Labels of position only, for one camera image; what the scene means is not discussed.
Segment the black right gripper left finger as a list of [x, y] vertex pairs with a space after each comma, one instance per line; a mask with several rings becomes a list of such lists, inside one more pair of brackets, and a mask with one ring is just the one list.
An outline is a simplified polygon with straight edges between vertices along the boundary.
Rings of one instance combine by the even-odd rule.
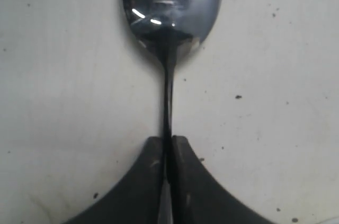
[[69, 223], [158, 223], [163, 171], [163, 140], [149, 137], [113, 189]]

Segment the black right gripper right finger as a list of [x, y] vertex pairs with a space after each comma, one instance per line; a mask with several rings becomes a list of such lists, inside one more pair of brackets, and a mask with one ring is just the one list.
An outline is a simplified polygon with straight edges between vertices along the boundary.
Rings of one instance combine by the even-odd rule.
[[171, 197], [174, 223], [268, 223], [215, 180], [184, 136], [171, 139]]

